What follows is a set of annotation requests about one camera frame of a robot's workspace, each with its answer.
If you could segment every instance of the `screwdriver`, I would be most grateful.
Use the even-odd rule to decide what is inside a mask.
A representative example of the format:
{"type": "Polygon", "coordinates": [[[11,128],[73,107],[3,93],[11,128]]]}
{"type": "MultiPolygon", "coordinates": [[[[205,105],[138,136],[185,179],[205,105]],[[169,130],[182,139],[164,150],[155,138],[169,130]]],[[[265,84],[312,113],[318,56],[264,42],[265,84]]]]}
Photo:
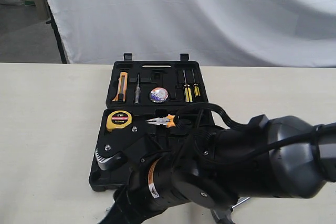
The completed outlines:
{"type": "Polygon", "coordinates": [[[193,102],[193,97],[191,95],[191,88],[187,84],[187,78],[185,77],[185,70],[184,69],[183,69],[183,76],[184,76],[184,81],[185,81],[185,85],[183,86],[184,87],[185,102],[193,102]]]}
{"type": "Polygon", "coordinates": [[[136,88],[135,88],[135,100],[134,100],[134,104],[139,104],[140,101],[140,74],[138,73],[138,84],[136,85],[136,88]]]}
{"type": "Polygon", "coordinates": [[[194,78],[194,93],[195,93],[195,97],[200,97],[201,96],[201,93],[200,93],[200,89],[199,89],[199,86],[198,84],[196,83],[196,80],[195,80],[195,73],[194,73],[194,69],[191,70],[192,73],[193,73],[193,78],[194,78]]]}

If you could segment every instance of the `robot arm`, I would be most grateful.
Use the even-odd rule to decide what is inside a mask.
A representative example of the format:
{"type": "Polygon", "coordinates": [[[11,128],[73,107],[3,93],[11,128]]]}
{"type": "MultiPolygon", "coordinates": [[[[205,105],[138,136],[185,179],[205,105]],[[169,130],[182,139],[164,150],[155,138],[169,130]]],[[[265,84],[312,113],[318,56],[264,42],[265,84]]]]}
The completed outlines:
{"type": "Polygon", "coordinates": [[[179,151],[144,157],[101,224],[142,223],[190,201],[227,210],[239,197],[311,198],[336,181],[336,124],[260,115],[244,125],[217,105],[196,103],[176,113],[176,126],[189,110],[215,111],[229,129],[196,126],[179,151]]]}

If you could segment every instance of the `tape measure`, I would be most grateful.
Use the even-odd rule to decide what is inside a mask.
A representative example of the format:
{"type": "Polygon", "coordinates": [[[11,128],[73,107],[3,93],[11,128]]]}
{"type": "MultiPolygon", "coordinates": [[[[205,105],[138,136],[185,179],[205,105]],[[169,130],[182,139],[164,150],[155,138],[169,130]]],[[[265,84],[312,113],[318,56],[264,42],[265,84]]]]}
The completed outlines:
{"type": "Polygon", "coordinates": [[[106,121],[106,129],[111,132],[114,129],[123,129],[132,123],[132,116],[125,110],[117,110],[109,114],[106,121]]]}

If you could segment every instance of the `table surface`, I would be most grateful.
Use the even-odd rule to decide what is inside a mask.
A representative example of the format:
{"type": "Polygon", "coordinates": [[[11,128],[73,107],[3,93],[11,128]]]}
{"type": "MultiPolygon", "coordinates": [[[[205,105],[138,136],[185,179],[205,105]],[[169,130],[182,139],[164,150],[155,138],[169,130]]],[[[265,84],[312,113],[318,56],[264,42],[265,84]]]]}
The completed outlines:
{"type": "MultiPolygon", "coordinates": [[[[209,101],[239,122],[336,120],[336,69],[202,67],[209,101]]],[[[88,183],[112,66],[0,63],[0,223],[97,223],[112,192],[88,183]]],[[[240,224],[335,223],[336,185],[314,199],[252,199],[240,224]]],[[[145,223],[213,223],[195,204],[145,223]]]]}

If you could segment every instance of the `white backdrop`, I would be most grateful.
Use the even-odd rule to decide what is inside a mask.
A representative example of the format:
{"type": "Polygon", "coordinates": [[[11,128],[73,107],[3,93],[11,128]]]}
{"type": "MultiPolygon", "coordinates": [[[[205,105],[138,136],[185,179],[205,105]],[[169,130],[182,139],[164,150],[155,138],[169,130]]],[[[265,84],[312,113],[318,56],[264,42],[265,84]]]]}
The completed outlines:
{"type": "Polygon", "coordinates": [[[336,0],[48,0],[72,63],[336,66],[336,0]]]}

